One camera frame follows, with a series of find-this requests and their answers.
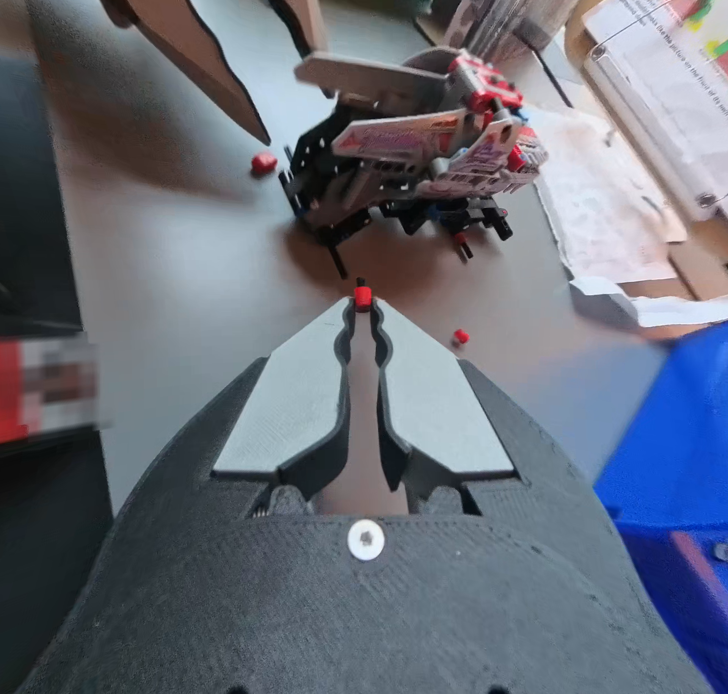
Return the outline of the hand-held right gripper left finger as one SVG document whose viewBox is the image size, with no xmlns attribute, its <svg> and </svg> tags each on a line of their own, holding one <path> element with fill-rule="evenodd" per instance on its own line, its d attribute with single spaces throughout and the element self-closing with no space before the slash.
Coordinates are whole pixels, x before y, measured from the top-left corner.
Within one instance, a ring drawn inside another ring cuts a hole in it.
<svg viewBox="0 0 728 694">
<path fill-rule="evenodd" d="M 295 487 L 311 500 L 348 458 L 348 364 L 355 325 L 343 298 L 265 359 L 212 473 Z"/>
</svg>

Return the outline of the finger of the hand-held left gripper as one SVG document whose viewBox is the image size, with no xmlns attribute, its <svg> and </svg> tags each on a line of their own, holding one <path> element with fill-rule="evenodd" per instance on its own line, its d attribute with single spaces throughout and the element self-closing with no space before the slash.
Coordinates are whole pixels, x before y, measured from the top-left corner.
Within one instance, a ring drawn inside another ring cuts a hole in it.
<svg viewBox="0 0 728 694">
<path fill-rule="evenodd" d="M 263 145 L 270 145 L 250 94 L 190 0 L 99 1 L 114 25 L 135 27 L 234 123 Z"/>
<path fill-rule="evenodd" d="M 319 0 L 268 0 L 268 4 L 286 26 L 301 58 L 314 52 L 328 52 Z"/>
</svg>

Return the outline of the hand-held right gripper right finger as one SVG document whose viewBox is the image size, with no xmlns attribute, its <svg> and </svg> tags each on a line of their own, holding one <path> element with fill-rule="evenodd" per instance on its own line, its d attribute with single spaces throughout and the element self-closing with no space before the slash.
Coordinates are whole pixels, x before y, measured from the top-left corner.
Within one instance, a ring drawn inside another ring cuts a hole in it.
<svg viewBox="0 0 728 694">
<path fill-rule="evenodd" d="M 370 311 L 377 426 L 389 489 L 459 488 L 515 477 L 515 465 L 457 356 L 383 299 Z"/>
</svg>

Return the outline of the red grey lego vehicle model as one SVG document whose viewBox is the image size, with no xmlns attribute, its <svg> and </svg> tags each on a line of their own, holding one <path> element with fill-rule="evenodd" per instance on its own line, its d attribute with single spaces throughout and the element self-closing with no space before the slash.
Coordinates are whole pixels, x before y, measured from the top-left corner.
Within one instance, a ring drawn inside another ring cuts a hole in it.
<svg viewBox="0 0 728 694">
<path fill-rule="evenodd" d="M 341 279 L 339 245 L 370 225 L 374 209 L 406 235 L 428 221 L 441 226 L 464 262 L 470 227 L 513 236 L 495 197 L 532 184 L 549 154 L 523 114 L 522 92 L 492 64 L 446 46 L 402 65 L 315 52 L 294 74 L 336 104 L 286 147 L 279 180 Z"/>
</svg>

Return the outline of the black lego set box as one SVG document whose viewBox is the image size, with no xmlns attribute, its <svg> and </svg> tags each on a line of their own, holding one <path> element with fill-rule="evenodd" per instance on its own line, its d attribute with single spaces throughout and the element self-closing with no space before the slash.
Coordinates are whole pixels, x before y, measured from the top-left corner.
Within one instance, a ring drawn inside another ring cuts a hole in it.
<svg viewBox="0 0 728 694">
<path fill-rule="evenodd" d="M 432 0 L 416 25 L 432 45 L 502 62 L 525 49 L 545 49 L 580 1 Z"/>
</svg>

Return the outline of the white torn paper bag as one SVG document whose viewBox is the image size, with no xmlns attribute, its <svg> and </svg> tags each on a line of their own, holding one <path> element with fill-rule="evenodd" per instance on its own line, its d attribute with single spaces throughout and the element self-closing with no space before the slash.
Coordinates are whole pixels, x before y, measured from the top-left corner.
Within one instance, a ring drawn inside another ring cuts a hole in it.
<svg viewBox="0 0 728 694">
<path fill-rule="evenodd" d="M 633 298 L 602 277 L 577 277 L 569 281 L 569 289 L 582 315 L 621 329 L 712 325 L 727 320 L 726 296 L 708 300 Z"/>
</svg>

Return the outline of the blue plastic bin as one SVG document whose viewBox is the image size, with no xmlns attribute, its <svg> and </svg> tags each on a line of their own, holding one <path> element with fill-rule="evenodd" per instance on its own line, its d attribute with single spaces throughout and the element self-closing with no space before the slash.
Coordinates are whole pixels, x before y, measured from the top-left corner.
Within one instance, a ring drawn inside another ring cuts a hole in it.
<svg viewBox="0 0 728 694">
<path fill-rule="evenodd" d="M 669 630 L 726 693 L 726 323 L 673 345 L 594 489 Z"/>
</svg>

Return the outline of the printed paper bag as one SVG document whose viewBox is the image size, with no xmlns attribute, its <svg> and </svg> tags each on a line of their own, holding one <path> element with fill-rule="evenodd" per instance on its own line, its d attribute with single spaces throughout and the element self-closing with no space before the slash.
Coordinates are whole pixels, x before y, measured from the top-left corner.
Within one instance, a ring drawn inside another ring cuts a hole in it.
<svg viewBox="0 0 728 694">
<path fill-rule="evenodd" d="M 617 130 L 577 110 L 528 115 L 548 154 L 534 186 L 571 275 L 677 279 L 669 245 L 687 240 L 685 226 Z"/>
</svg>

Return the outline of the printed instruction sheet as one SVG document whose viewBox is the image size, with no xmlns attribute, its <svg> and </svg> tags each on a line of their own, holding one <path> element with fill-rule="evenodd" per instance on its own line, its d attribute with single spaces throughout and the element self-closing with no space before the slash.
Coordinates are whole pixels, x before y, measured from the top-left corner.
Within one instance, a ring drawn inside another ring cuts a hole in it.
<svg viewBox="0 0 728 694">
<path fill-rule="evenodd" d="M 583 22 L 698 190 L 725 196 L 727 0 L 602 0 Z"/>
</svg>

